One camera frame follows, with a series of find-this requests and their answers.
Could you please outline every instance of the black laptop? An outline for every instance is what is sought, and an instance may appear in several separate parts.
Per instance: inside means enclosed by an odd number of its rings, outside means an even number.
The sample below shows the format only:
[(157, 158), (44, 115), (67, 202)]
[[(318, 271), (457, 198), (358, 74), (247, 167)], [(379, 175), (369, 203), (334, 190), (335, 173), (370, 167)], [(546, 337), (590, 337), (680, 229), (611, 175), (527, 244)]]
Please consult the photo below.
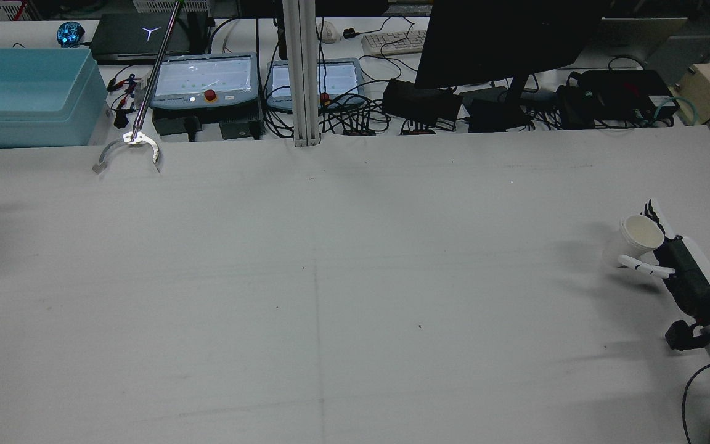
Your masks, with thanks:
[[(102, 15), (89, 47), (92, 56), (101, 65), (155, 63), (169, 16), (169, 12)], [(209, 34), (206, 12), (183, 12), (174, 25), (166, 55), (203, 54)]]

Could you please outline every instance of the white table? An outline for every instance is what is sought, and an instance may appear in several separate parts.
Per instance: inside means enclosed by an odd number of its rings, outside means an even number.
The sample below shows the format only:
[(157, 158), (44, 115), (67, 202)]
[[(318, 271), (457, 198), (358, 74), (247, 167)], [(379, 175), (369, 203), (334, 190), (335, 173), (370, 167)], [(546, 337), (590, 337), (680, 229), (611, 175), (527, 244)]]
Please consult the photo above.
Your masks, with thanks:
[[(0, 150), (0, 442), (682, 442), (656, 197), (710, 258), (710, 132)], [(702, 442), (710, 373), (690, 391)]]
[[(380, 28), (380, 25), (384, 22), (385, 18), (375, 17), (375, 18), (340, 18), (333, 17), (327, 18), (328, 22), (332, 22), (333, 25), (338, 29), (338, 31), (343, 31), (345, 28), (355, 28), (356, 31), (370, 31)], [(425, 29), (428, 24), (428, 17), (411, 17), (410, 20), (415, 23), (414, 29)], [(59, 47), (56, 43), (56, 30), (63, 22), (0, 22), (0, 47), (12, 47), (14, 43), (21, 43), (28, 48), (36, 47)], [(96, 20), (79, 20), (79, 23), (84, 26), (86, 30), (86, 41), (91, 41), (94, 37), (97, 21)], [(256, 51), (256, 34), (255, 34), (255, 23), (256, 20), (253, 19), (240, 19), (236, 22), (229, 23), (226, 27), (222, 28), (218, 34), (216, 34), (213, 45), (212, 52), (214, 54), (219, 54), (223, 51), (224, 45), (228, 51), (233, 52), (253, 52)], [(405, 22), (402, 18), (394, 17), (385, 23), (383, 31), (388, 33), (389, 31), (406, 31), (409, 27), (409, 23)], [(273, 54), (277, 42), (276, 27), (273, 25), (272, 20), (261, 19), (259, 22), (259, 53), (261, 60), (261, 72), (262, 79), (264, 81), (268, 73), (268, 64), (270, 62), (270, 56)], [(355, 37), (354, 39), (341, 39), (337, 43), (323, 44), (323, 50), (326, 59), (337, 59), (337, 58), (357, 58), (364, 55), (363, 47), (361, 46), (361, 37)], [(397, 56), (398, 59), (402, 59), (410, 67), (418, 67), (418, 62), (420, 61), (420, 54), (403, 54), (402, 56)], [(395, 76), (400, 75), (400, 80), (403, 81), (413, 81), (415, 79), (415, 73), (409, 68), (401, 67), (402, 71), (399, 72), (396, 65), (383, 60), (377, 60), (373, 58), (366, 58), (361, 60), (361, 67), (367, 75), (372, 76), (376, 79), (390, 79)], [(101, 65), (100, 72), (104, 77), (104, 81), (107, 82), (116, 72), (124, 68), (123, 65), (117, 67), (116, 65)], [(152, 69), (152, 65), (136, 65), (136, 67), (128, 68), (124, 73), (122, 73), (118, 80), (122, 80), (127, 77), (129, 73), (135, 73), (136, 76), (142, 76), (149, 73)], [(549, 93), (555, 92), (558, 85), (566, 82), (566, 78), (569, 75), (570, 70), (552, 70), (544, 73), (538, 73), (536, 78), (538, 78), (539, 84), (542, 90)], [(499, 81), (498, 85), (502, 85), (505, 82)], [(529, 82), (529, 87), (535, 87), (533, 81)], [(381, 98), (383, 95), (383, 90), (385, 89), (385, 83), (371, 83), (364, 86), (367, 96), (372, 98)], [(487, 84), (480, 86), (465, 86), (461, 87), (459, 90), (464, 91), (468, 89), (478, 89), (488, 87)], [(108, 103), (111, 104), (115, 99), (121, 94), (120, 92), (110, 93), (108, 96)], [(462, 111), (460, 117), (466, 116), (466, 112)], [(292, 118), (290, 115), (282, 115), (282, 118), (291, 124)], [(398, 135), (402, 127), (403, 118), (394, 118), (391, 122), (389, 130), (386, 134), (388, 135)], [(543, 129), (542, 124), (537, 125), (538, 129)], [(91, 143), (93, 144), (105, 144), (106, 141), (112, 141), (116, 138), (120, 138), (124, 132), (127, 132), (129, 128), (126, 129), (116, 129), (113, 127), (113, 116), (107, 118), (107, 123), (99, 123), (95, 134), (93, 135)], [(467, 125), (459, 124), (457, 125), (458, 133), (466, 133), (468, 130)], [(155, 132), (154, 126), (152, 126), (152, 113), (147, 112), (147, 119), (144, 122), (144, 132), (157, 140), (167, 141), (167, 142), (183, 142), (188, 140), (185, 134), (175, 134), (169, 136), (159, 136)], [(266, 132), (265, 138), (274, 138), (275, 136), (270, 132)], [(222, 141), (222, 136), (218, 125), (209, 124), (203, 126), (203, 131), (197, 134), (198, 141)]]

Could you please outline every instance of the computer mouse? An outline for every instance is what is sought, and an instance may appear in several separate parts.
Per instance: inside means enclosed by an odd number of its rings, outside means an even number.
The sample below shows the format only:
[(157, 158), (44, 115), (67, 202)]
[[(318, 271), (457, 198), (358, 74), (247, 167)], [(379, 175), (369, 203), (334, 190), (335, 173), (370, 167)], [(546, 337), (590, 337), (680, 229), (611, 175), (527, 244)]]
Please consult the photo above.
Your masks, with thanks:
[(74, 47), (81, 43), (84, 27), (78, 22), (65, 22), (57, 29), (57, 43), (62, 47)]
[(338, 33), (338, 29), (330, 22), (320, 23), (316, 27), (316, 31), (319, 34), (319, 39), (321, 39), (323, 43), (338, 42), (338, 38), (341, 36), (341, 34)]

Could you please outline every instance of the keyboard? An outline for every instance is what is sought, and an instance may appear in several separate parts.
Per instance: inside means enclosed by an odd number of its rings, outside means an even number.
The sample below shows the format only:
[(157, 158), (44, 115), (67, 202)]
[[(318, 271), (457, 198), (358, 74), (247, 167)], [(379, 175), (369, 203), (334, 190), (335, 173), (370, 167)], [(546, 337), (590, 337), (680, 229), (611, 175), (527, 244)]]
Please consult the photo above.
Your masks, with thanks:
[(396, 56), (422, 51), (424, 39), (426, 39), (426, 29), (411, 29), (409, 33), (400, 31), (399, 33), (363, 34), (361, 41), (365, 53), (370, 56)]

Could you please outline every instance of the light blue plastic bin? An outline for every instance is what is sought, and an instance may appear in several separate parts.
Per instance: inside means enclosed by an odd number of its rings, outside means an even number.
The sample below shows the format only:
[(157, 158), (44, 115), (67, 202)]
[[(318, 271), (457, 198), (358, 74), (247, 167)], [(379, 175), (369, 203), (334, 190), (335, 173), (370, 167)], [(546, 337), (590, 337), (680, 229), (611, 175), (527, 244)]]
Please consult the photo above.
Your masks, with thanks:
[(0, 48), (0, 148), (87, 144), (106, 96), (86, 48)]

